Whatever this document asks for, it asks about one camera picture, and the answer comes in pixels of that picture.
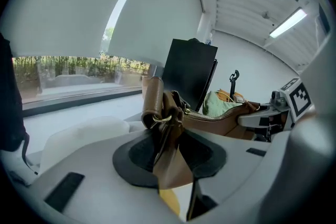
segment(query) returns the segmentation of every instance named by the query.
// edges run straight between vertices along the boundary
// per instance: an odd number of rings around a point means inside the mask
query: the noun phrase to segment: black hook
[[[238,78],[239,78],[239,71],[235,70],[235,73],[230,76],[230,82],[232,82],[233,79],[237,80]]]

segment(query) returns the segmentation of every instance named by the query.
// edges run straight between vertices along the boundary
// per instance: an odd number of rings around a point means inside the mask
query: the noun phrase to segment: metal buckle
[[[245,103],[245,99],[241,96],[237,96],[235,95],[236,97],[236,103],[240,103],[240,104],[244,104]]]
[[[162,122],[168,122],[172,119],[172,116],[169,115],[168,117],[164,118],[164,119],[158,119],[155,115],[153,115],[153,121],[155,122],[159,122],[159,123],[162,123]]]

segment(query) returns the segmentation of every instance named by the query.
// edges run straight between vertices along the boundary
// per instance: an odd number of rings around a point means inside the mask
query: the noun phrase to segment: green cloth
[[[210,91],[205,97],[205,103],[203,105],[203,114],[211,117],[218,117],[223,115],[229,109],[239,105],[241,104],[224,102],[218,98],[215,92]]]

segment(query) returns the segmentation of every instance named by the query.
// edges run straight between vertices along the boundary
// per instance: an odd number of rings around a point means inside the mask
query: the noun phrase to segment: black slot
[[[188,221],[192,220],[207,213],[217,205],[211,197],[202,194],[198,181],[195,181],[186,218]]]
[[[269,126],[269,117],[260,118],[259,126]]]
[[[266,151],[262,151],[262,150],[259,150],[257,148],[249,148],[246,152],[248,153],[252,153],[254,155],[258,155],[258,156],[261,156],[261,157],[264,157],[266,155]]]
[[[62,212],[84,177],[84,175],[70,172],[62,179],[56,188],[52,190],[44,201],[56,211]]]

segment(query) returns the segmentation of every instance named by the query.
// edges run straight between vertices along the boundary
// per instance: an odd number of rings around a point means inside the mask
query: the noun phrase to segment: metal ring
[[[172,116],[169,115],[168,117],[164,118],[164,119],[158,119],[155,115],[153,115],[153,121],[155,122],[167,122],[170,121],[172,119]]]

